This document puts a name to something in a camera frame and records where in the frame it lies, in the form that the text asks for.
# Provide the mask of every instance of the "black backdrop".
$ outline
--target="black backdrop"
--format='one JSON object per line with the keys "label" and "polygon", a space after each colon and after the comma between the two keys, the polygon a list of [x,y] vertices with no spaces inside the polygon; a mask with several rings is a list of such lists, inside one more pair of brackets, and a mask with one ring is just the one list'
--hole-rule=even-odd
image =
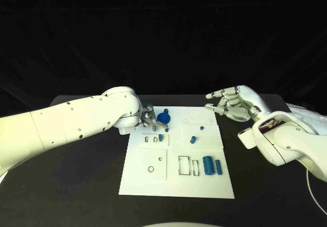
{"label": "black backdrop", "polygon": [[325,114],[325,21],[302,1],[3,1],[0,114],[115,86],[206,94],[242,84]]}

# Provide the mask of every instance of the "robotic hand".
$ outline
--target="robotic hand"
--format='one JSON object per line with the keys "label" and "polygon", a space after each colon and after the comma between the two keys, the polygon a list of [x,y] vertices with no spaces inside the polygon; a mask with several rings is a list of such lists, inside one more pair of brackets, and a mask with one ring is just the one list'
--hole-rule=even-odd
{"label": "robotic hand", "polygon": [[83,139],[112,126],[125,135],[142,124],[155,128],[152,105],[134,90],[114,87],[101,96],[0,118],[0,176],[46,150]]}
{"label": "robotic hand", "polygon": [[327,182],[327,136],[320,136],[311,125],[292,113],[271,112],[255,91],[245,85],[222,89],[206,98],[222,97],[217,106],[204,108],[237,122],[250,118],[252,128],[237,137],[248,149],[258,147],[266,160],[276,166],[298,160],[312,175]]}

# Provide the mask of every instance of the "rectangular slot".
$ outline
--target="rectangular slot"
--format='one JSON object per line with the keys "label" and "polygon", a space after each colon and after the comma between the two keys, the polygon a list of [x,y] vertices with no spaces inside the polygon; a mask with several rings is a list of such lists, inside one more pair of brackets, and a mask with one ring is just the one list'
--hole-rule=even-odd
{"label": "rectangular slot", "polygon": [[200,176],[200,173],[199,173],[199,161],[197,160],[191,160],[191,164],[193,164],[193,176]]}
{"label": "rectangular slot", "polygon": [[190,175],[188,156],[178,156],[178,174]]}

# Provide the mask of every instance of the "wire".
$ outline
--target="wire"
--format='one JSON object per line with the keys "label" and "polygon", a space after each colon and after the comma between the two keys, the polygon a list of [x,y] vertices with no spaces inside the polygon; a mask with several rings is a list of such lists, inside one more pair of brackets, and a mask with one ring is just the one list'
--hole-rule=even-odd
{"label": "wire", "polygon": [[324,214],[327,215],[327,212],[324,211],[322,207],[318,205],[318,202],[317,202],[317,200],[315,200],[315,198],[314,198],[314,195],[312,195],[312,192],[311,192],[311,188],[309,188],[309,183],[308,183],[308,191],[309,191],[309,194],[311,194],[311,197],[312,197],[312,199],[314,199],[314,201],[315,201],[317,206],[320,207],[321,211],[322,211]]}

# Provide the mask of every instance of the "blue object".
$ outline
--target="blue object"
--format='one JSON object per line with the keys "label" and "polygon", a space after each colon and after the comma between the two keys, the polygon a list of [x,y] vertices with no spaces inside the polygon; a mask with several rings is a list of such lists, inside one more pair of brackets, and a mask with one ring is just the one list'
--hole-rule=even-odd
{"label": "blue object", "polygon": [[190,138],[190,143],[193,144],[194,142],[196,142],[196,137],[191,136],[191,138]]}
{"label": "blue object", "polygon": [[223,173],[222,173],[220,161],[216,160],[214,163],[216,163],[216,173],[217,175],[222,175]]}
{"label": "blue object", "polygon": [[204,156],[201,159],[203,159],[203,165],[204,165],[204,173],[206,175],[213,175],[214,174],[213,159],[210,156]]}
{"label": "blue object", "polygon": [[164,109],[163,113],[158,114],[157,121],[163,122],[164,124],[168,124],[170,115],[168,115],[168,110],[167,109]]}

